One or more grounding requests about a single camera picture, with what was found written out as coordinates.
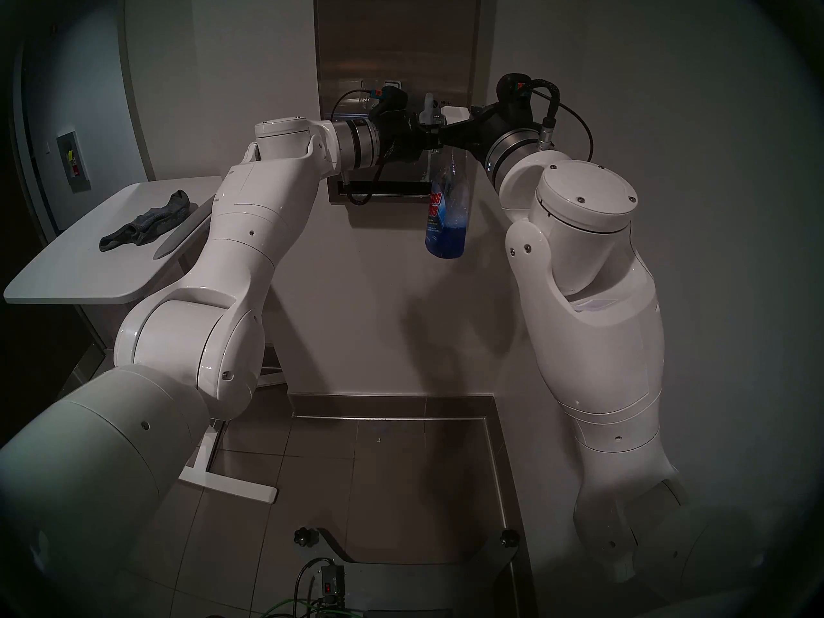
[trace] cable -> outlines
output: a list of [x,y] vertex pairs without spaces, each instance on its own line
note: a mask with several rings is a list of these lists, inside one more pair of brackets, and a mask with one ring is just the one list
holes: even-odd
[[[343,95],[340,96],[340,99],[334,102],[334,106],[332,106],[332,114],[329,115],[329,121],[334,121],[334,112],[336,111],[336,109],[338,109],[338,105],[340,104],[340,102],[344,100],[344,97],[346,97],[347,95],[351,95],[353,92],[365,92],[368,95],[372,94],[372,91],[365,91],[362,88],[355,88],[353,91],[345,92]],[[380,162],[380,164],[377,167],[375,178],[372,179],[372,186],[369,189],[369,194],[367,194],[365,197],[363,197],[363,199],[358,201],[355,199],[355,197],[352,196],[352,193],[349,190],[346,191],[346,198],[349,200],[350,203],[352,203],[352,205],[366,205],[366,203],[368,203],[369,200],[372,198],[372,194],[375,192],[375,183],[377,182],[378,177],[380,177],[381,173],[383,172],[383,160],[379,157],[378,161]]]
[[295,593],[292,597],[292,618],[297,618],[297,587],[301,583],[301,576],[303,576],[303,572],[305,572],[308,568],[312,567],[312,565],[317,565],[322,560],[325,560],[330,565],[334,565],[334,561],[329,558],[313,558],[308,563],[303,565],[303,569],[301,569],[300,574],[297,575],[297,580],[295,581]]
[[[543,92],[538,92],[538,91],[531,91],[531,92],[533,92],[533,93],[535,93],[536,95],[538,95],[538,97],[543,97],[544,99],[550,99],[550,97],[548,97],[547,95],[545,95]],[[593,134],[589,131],[589,126],[587,126],[587,122],[586,122],[586,121],[584,121],[583,119],[581,119],[581,115],[579,115],[577,112],[575,112],[575,111],[574,111],[572,108],[570,108],[569,106],[565,106],[565,105],[564,105],[564,104],[562,104],[560,101],[558,102],[558,106],[560,106],[561,108],[563,108],[564,110],[566,110],[566,111],[567,111],[568,113],[570,113],[570,114],[571,114],[571,115],[572,115],[575,119],[577,119],[578,121],[580,121],[580,122],[581,122],[581,126],[583,126],[583,129],[587,131],[587,136],[589,137],[589,156],[587,157],[587,161],[588,161],[588,162],[591,162],[591,161],[593,160],[593,151],[595,150],[595,142],[593,141]]]
[[381,173],[383,172],[383,166],[387,163],[387,157],[390,154],[394,153],[395,151],[395,141],[393,140],[392,143],[389,144],[387,151],[383,153],[381,156],[377,158],[377,171],[375,172],[375,176],[372,177],[372,185],[369,187],[369,193],[363,197],[360,201],[356,200],[355,197],[352,196],[351,191],[346,191],[346,198],[353,203],[354,205],[365,205],[371,198],[372,195],[375,194],[375,183],[380,178]]
[[351,95],[353,92],[366,92],[369,95],[372,94],[372,91],[365,91],[362,88],[355,88],[353,91],[345,92],[343,95],[340,96],[340,99],[334,102],[334,106],[332,106],[332,114],[329,115],[329,121],[334,121],[334,112],[336,111],[336,109],[338,109],[340,102],[344,100],[344,97],[346,97],[347,95]]
[[[305,605],[307,607],[309,607],[310,605],[313,604],[313,602],[306,602],[302,598],[297,599],[297,601],[300,602],[302,605]],[[293,599],[287,598],[286,600],[282,600],[281,602],[276,602],[269,609],[267,609],[265,612],[263,612],[260,615],[260,618],[275,618],[276,616],[278,618],[292,618],[292,614],[285,614],[285,613],[284,614],[273,614],[273,613],[271,613],[272,610],[275,610],[280,606],[286,605],[289,602],[293,602]],[[363,616],[360,615],[360,614],[356,614],[356,613],[353,613],[353,612],[347,612],[346,610],[342,610],[342,609],[332,609],[332,608],[325,608],[325,607],[313,607],[312,609],[310,609],[310,613],[319,613],[319,612],[331,612],[331,613],[334,613],[334,614],[343,614],[343,615],[350,616],[350,618],[363,618]]]

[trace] towel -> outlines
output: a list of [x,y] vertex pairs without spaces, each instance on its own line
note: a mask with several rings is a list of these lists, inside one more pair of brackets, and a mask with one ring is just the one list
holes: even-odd
[[100,239],[100,252],[113,250],[125,243],[136,246],[151,243],[164,232],[181,225],[197,207],[197,203],[189,203],[189,197],[183,190],[178,190],[162,208],[150,208],[131,223]]

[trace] bottle label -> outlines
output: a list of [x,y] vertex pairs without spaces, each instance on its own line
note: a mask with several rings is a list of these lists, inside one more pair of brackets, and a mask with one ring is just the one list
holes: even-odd
[[441,186],[433,182],[432,192],[429,193],[429,219],[426,222],[426,231],[440,232],[443,230],[446,214],[447,197],[443,194]]

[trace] black knob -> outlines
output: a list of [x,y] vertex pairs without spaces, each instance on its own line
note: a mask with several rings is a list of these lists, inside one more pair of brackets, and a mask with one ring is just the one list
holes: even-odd
[[309,544],[309,541],[312,539],[312,532],[306,529],[306,527],[301,527],[297,531],[295,531],[295,543],[301,547],[306,547]]
[[501,532],[501,545],[504,547],[518,547],[521,537],[514,529],[505,529]]

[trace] stainless steel panel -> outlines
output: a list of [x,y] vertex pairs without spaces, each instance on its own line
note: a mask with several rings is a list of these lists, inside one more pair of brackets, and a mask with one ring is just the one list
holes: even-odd
[[[474,79],[480,0],[315,0],[318,88],[321,114],[328,119],[346,91],[379,88],[400,81],[409,106],[421,110],[427,92],[449,106],[468,106]],[[374,100],[347,97],[336,119],[365,115]],[[352,181],[370,181],[375,168],[351,173]],[[426,155],[417,163],[390,163],[381,181],[420,182]],[[329,179],[330,201],[340,177]],[[427,203],[428,194],[402,194],[380,185],[373,201]]]

